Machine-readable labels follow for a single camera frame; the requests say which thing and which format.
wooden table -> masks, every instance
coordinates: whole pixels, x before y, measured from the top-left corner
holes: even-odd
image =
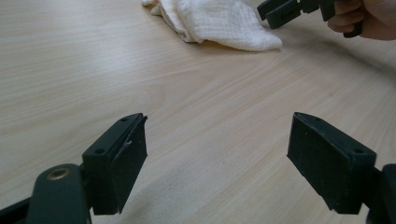
[[[364,223],[328,210],[286,153],[294,111],[396,162],[396,42],[344,39],[315,12],[282,49],[186,44],[138,0],[0,2],[0,208],[111,124],[148,116],[121,215],[94,223]]]

screw hole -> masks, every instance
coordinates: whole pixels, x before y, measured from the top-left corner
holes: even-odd
[[[65,176],[70,174],[70,170],[67,168],[59,168],[56,169],[54,171],[52,171],[51,173],[49,173],[49,175],[47,175],[47,179],[48,180],[57,180],[57,179],[61,179],[64,178]]]
[[[102,154],[102,153],[104,153],[104,152],[105,152],[105,150],[102,149],[102,148],[99,148],[99,149],[96,149],[96,150],[95,150],[95,154],[97,154],[97,155]]]

finger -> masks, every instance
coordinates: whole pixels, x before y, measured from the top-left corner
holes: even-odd
[[[372,16],[364,18],[362,37],[380,39],[380,40],[395,40],[396,30],[390,29],[382,21]]]
[[[362,21],[364,14],[362,12],[350,12],[343,15],[337,15],[329,19],[329,24],[334,26],[347,26]]]
[[[342,15],[361,7],[359,0],[338,0],[334,1],[335,15]]]
[[[328,22],[327,25],[330,27],[330,29],[334,30],[337,33],[350,33],[355,29],[355,26],[353,24],[346,25],[346,26],[337,26],[337,25],[330,24]]]

light wood grain surface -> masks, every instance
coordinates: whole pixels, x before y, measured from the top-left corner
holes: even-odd
[[[286,158],[291,117],[396,162],[396,42],[344,39],[318,12],[273,33],[282,49],[253,53],[186,44],[139,0],[0,1],[0,208],[142,112],[148,158],[123,213],[94,223],[364,223]]]

black plastic part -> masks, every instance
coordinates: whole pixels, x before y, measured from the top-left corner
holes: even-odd
[[[388,164],[382,169],[380,191],[390,223],[396,224],[396,164]]]
[[[361,35],[361,32],[363,31],[363,23],[360,21],[358,23],[355,23],[354,29],[352,32],[349,33],[344,33],[345,38],[352,38],[358,35]]]
[[[376,154],[326,121],[294,113],[288,157],[330,209],[358,214]]]
[[[26,223],[91,223],[77,165],[55,166],[37,178]]]
[[[297,0],[289,0],[275,10],[266,14],[271,29],[276,29],[301,15]]]
[[[26,221],[30,198],[4,208],[0,211],[0,223],[22,224]]]
[[[372,224],[389,224],[389,217],[384,201],[382,199],[381,182],[384,180],[383,174],[376,168],[367,176],[362,195],[363,202],[370,208],[367,216],[367,223]]]
[[[144,124],[134,114],[117,121],[82,155],[87,191],[96,215],[122,211],[147,157]]]
[[[311,13],[320,9],[323,21],[328,21],[335,15],[334,1],[336,0],[267,0],[262,2],[257,10],[262,21],[268,20],[271,29],[276,29],[299,17],[301,10],[304,13]],[[344,37],[360,35],[361,28],[361,22],[355,24],[354,31],[344,33]]]

